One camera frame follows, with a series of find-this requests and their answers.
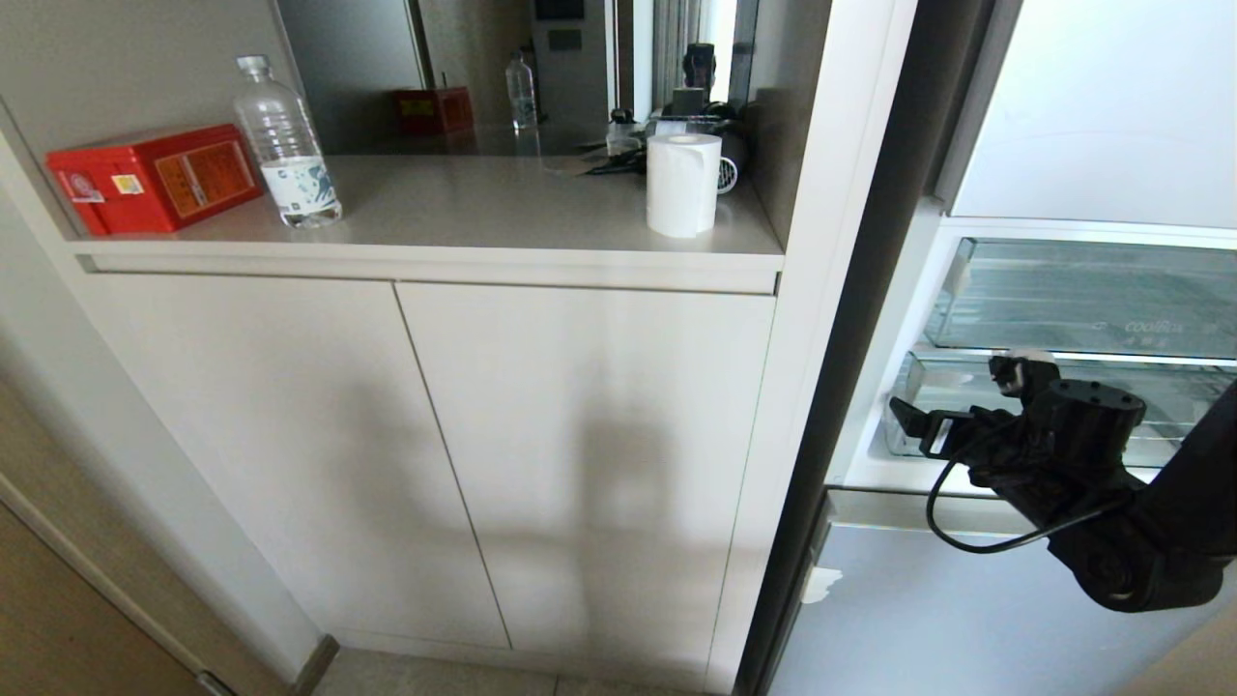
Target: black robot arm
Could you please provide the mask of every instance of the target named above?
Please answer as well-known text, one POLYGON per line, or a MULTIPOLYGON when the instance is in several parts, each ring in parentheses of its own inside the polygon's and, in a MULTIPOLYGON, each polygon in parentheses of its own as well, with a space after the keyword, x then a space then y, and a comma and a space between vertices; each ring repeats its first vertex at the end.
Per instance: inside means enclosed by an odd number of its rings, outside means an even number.
POLYGON ((1145 413, 1143 402, 1097 382, 1060 380, 1055 365, 993 357, 993 381, 1023 404, 1021 415, 971 407, 923 413, 892 399, 898 424, 920 452, 949 464, 928 499, 933 532, 972 553, 1003 551, 1047 537, 1086 593, 1121 612, 1204 605, 1216 596, 1237 551, 1237 382, 1185 438, 1150 485, 1121 457, 1145 413), (991 488, 1037 533, 970 546, 933 519, 954 465, 991 488))

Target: floor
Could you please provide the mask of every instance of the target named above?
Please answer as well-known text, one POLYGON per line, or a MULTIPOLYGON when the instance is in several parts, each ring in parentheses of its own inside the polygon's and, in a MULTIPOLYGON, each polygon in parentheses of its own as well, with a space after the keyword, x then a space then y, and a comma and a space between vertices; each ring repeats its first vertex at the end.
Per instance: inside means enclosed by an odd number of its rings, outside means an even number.
POLYGON ((314 696, 688 696, 614 681, 553 676, 344 649, 314 696))

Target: glass shelf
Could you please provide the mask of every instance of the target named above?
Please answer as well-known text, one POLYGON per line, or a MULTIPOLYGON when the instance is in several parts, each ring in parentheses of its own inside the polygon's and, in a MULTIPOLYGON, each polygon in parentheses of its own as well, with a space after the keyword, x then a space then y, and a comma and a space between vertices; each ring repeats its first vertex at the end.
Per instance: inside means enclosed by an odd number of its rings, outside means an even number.
MULTIPOLYGON (((1237 370, 1218 367, 1100 361, 1058 361, 1058 367, 1064 378, 1097 381, 1147 403, 1147 415, 1126 448, 1124 464, 1129 467, 1160 469, 1168 464, 1181 439, 1237 380, 1237 370)), ((978 356, 936 360, 907 354, 892 396, 924 412, 965 412, 972 404, 1012 414, 1022 412, 1017 399, 1001 397, 988 376, 987 359, 978 356)), ((889 452, 920 456, 919 440, 902 433, 888 405, 883 420, 889 452)))
POLYGON ((924 335, 941 347, 1237 359, 1237 252, 964 239, 924 335))

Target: red box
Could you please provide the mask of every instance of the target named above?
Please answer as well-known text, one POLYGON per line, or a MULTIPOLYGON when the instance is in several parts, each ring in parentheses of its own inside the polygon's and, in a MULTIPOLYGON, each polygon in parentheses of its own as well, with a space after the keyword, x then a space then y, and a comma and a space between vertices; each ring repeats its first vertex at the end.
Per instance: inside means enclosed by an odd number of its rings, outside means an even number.
POLYGON ((49 152, 47 167, 95 235, 176 231, 262 194, 231 124, 49 152))
POLYGON ((409 135, 439 135, 473 127, 473 101, 466 87, 396 89, 400 130, 409 135))

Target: cable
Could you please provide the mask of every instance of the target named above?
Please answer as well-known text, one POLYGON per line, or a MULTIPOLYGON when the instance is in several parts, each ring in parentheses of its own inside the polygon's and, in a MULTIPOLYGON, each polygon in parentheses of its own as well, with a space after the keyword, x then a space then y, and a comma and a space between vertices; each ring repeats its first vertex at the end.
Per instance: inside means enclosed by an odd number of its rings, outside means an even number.
POLYGON ((1044 529, 1032 532, 1030 534, 1024 534, 1024 535, 1018 537, 1016 539, 1009 539, 1009 540, 1006 540, 1006 541, 1001 541, 998 544, 990 544, 987 546, 975 546, 974 544, 966 544, 965 541, 959 541, 957 539, 954 539, 949 534, 945 534, 945 532, 943 529, 940 529, 940 527, 936 525, 936 518, 935 518, 934 513, 935 513, 935 509, 936 509, 936 497, 940 496, 940 488, 945 485, 945 480, 949 478, 949 472, 951 472, 954 470, 954 466, 957 465, 957 462, 962 459, 962 455, 965 455, 966 452, 969 452, 972 448, 975 448, 975 446, 977 446, 977 445, 980 445, 982 443, 987 443, 988 440, 992 440, 993 438, 997 436, 997 434, 1004 431, 1009 427, 1013 427, 1013 425, 1016 425, 1018 423, 1021 423, 1019 419, 1013 419, 1013 420, 1011 420, 1008 423, 1004 423, 1004 424, 1002 424, 1002 425, 992 429, 991 431, 988 431, 988 433, 983 434, 982 436, 972 440, 971 443, 967 443, 965 448, 962 448, 961 450, 959 450, 957 452, 955 452, 952 457, 950 457, 949 464, 945 465, 945 469, 943 469, 940 471, 940 476, 936 477, 936 483, 933 485, 931 492, 928 493, 928 511, 927 511, 928 512, 928 528, 931 529, 933 534, 935 534, 941 541, 944 541, 945 544, 949 544, 954 549, 959 549, 961 551, 966 551, 967 554, 999 554, 1002 551, 1008 551, 1011 549, 1017 549, 1019 546, 1025 546, 1027 544, 1030 544, 1033 541, 1039 541, 1040 539, 1044 539, 1045 537, 1050 537, 1053 534, 1056 534, 1058 532, 1061 532, 1064 529, 1069 529, 1069 528, 1071 528, 1071 527, 1074 527, 1076 524, 1082 524, 1082 523, 1085 523, 1085 522, 1087 522, 1090 519, 1097 518, 1097 517, 1100 517, 1100 516, 1102 516, 1102 514, 1105 514, 1105 513, 1107 513, 1110 511, 1115 511, 1115 509, 1117 509, 1117 508, 1119 508, 1119 507, 1122 507, 1122 506, 1126 504, 1124 499, 1110 501, 1110 502, 1100 506, 1098 508, 1095 508, 1094 511, 1089 511, 1086 513, 1082 513, 1081 516, 1076 516, 1076 517, 1069 518, 1068 520, 1059 522, 1059 523, 1056 523, 1056 524, 1054 524, 1051 527, 1047 527, 1044 529))

